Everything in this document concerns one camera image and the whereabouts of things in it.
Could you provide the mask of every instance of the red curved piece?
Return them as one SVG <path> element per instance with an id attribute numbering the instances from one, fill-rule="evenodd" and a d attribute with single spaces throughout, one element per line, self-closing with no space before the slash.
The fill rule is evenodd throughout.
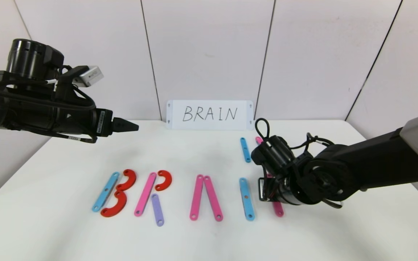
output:
<path id="1" fill-rule="evenodd" d="M 170 174 L 170 172 L 168 172 L 167 170 L 159 170 L 157 174 L 161 177 L 165 177 L 165 180 L 161 184 L 157 184 L 154 188 L 157 191 L 162 191 L 168 188 L 172 183 L 172 175 Z"/>
<path id="2" fill-rule="evenodd" d="M 123 175 L 128 177 L 128 180 L 116 186 L 117 190 L 125 191 L 131 188 L 136 181 L 136 174 L 133 170 L 124 170 Z"/>
<path id="3" fill-rule="evenodd" d="M 117 215 L 123 207 L 125 207 L 125 204 L 127 203 L 127 195 L 125 192 L 117 190 L 116 193 L 114 193 L 114 196 L 117 198 L 117 204 L 112 208 L 103 208 L 103 210 L 101 210 L 101 216 L 110 218 Z"/>

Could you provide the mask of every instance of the table surface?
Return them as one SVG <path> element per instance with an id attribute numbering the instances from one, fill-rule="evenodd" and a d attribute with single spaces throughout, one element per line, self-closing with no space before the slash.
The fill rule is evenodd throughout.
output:
<path id="1" fill-rule="evenodd" d="M 257 198 L 262 168 L 244 161 L 239 139 L 252 150 L 255 130 L 177 131 L 161 121 L 135 122 L 139 132 L 115 133 L 96 144 L 52 138 L 15 173 L 0 189 L 0 260 L 418 260 L 418 191 L 412 185 L 359 191 L 341 210 L 284 204 L 282 218 L 272 203 L 254 200 L 256 218 L 247 221 L 238 180 L 247 178 Z M 364 140 L 338 120 L 270 125 L 271 135 L 291 146 L 306 132 L 339 144 Z M 323 148 L 312 144 L 310 152 Z M 111 218 L 92 212 L 110 175 L 124 169 L 138 176 L 126 191 L 125 208 Z M 141 217 L 133 215 L 149 173 L 158 170 L 173 176 L 172 185 L 158 192 L 162 227 L 151 203 Z M 189 219 L 198 174 L 211 176 L 223 221 L 214 219 L 205 192 L 199 219 Z M 115 203 L 110 197 L 106 206 Z"/>

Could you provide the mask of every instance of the black cable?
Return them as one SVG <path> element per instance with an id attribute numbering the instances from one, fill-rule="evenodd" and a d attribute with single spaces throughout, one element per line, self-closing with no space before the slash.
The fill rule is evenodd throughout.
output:
<path id="1" fill-rule="evenodd" d="M 48 88 L 48 86 L 46 86 L 46 81 L 20 81 L 20 80 L 1 81 L 0 87 L 8 86 L 11 84 L 14 84 L 14 85 L 29 84 L 32 86 L 41 86 L 43 88 Z M 80 91 L 77 87 L 74 86 L 73 89 L 77 91 L 79 94 L 81 94 L 85 99 L 87 99 L 91 103 L 91 105 L 79 106 L 79 105 L 65 104 L 65 103 L 53 102 L 53 101 L 48 101 L 48 100 L 36 99 L 36 98 L 27 97 L 27 96 L 23 96 L 19 94 L 12 94 L 10 92 L 5 92 L 5 91 L 0 91 L 0 97 L 27 102 L 31 104 L 37 104 L 41 106 L 56 107 L 59 109 L 71 109 L 73 111 L 89 111 L 91 109 L 96 108 L 96 105 L 93 99 L 91 99 L 88 95 Z"/>
<path id="2" fill-rule="evenodd" d="M 312 137 L 312 135 L 310 133 L 307 133 L 306 136 L 306 141 L 303 142 L 301 145 L 296 146 L 296 147 L 290 147 L 290 150 L 296 150 L 299 149 L 301 147 L 305 146 L 304 152 L 307 152 L 307 150 L 309 149 L 309 144 L 311 144 L 312 142 L 318 142 L 322 145 L 324 145 L 325 147 L 328 147 L 330 145 L 333 145 L 334 143 L 331 142 L 330 140 L 324 139 L 324 138 L 319 138 L 318 136 L 314 136 Z"/>
<path id="3" fill-rule="evenodd" d="M 257 128 L 257 123 L 259 122 L 259 121 L 263 121 L 263 122 L 265 122 L 266 123 L 266 125 L 267 125 L 267 135 L 264 137 L 263 135 L 262 135 L 262 133 L 261 132 L 259 132 L 259 129 Z M 264 118 L 259 118 L 259 119 L 257 119 L 256 120 L 256 123 L 254 124 L 254 127 L 256 128 L 256 132 L 257 132 L 257 134 L 259 135 L 259 137 L 261 137 L 262 138 L 262 140 L 267 140 L 268 138 L 269 138 L 269 135 L 270 135 L 270 125 L 269 125 L 269 122 L 266 120 L 266 119 L 264 119 Z"/>

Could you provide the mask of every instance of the sign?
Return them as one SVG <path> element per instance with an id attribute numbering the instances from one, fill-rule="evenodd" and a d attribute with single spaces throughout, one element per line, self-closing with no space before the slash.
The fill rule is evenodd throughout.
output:
<path id="1" fill-rule="evenodd" d="M 166 109 L 168 129 L 244 131 L 254 128 L 252 101 L 171 100 Z"/>

